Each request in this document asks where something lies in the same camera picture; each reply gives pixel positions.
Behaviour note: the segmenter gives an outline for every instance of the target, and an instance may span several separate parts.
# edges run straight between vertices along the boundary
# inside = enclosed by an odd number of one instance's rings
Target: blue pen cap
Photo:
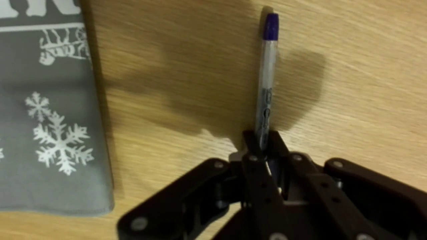
[[[279,38],[279,14],[268,13],[264,23],[264,35],[265,41],[276,41]]]

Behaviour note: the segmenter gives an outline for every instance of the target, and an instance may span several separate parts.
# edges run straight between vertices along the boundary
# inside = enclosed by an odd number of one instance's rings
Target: pen
[[[260,150],[264,150],[268,141],[271,93],[275,77],[275,63],[279,38],[279,14],[268,13],[264,22],[263,49],[260,58],[256,125],[255,133],[259,139]]]

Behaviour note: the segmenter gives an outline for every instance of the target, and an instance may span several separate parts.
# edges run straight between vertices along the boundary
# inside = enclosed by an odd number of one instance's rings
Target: wooden table
[[[116,238],[124,211],[227,158],[253,126],[264,3],[281,19],[272,123],[288,146],[427,190],[424,1],[92,0],[116,206],[92,218],[1,213],[1,238]]]

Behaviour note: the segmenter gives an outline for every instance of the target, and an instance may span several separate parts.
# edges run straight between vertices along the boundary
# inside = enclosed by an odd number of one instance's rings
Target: gray fabric
[[[0,0],[0,209],[112,209],[92,62],[75,2]]]

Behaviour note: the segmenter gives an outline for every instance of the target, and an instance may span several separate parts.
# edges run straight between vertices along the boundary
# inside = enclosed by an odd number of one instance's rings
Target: snowflake pattern
[[[41,97],[39,91],[32,93],[31,97],[25,98],[25,105],[29,107],[28,114],[36,117],[39,121],[44,121],[45,117],[51,115],[49,99]]]
[[[83,145],[84,139],[89,138],[85,126],[64,123],[65,117],[51,110],[48,98],[39,93],[33,93],[25,102],[32,106],[28,114],[39,119],[33,134],[40,143],[40,149],[36,150],[40,162],[47,167],[55,163],[59,171],[69,175],[76,171],[76,163],[87,165],[93,159],[93,149]]]

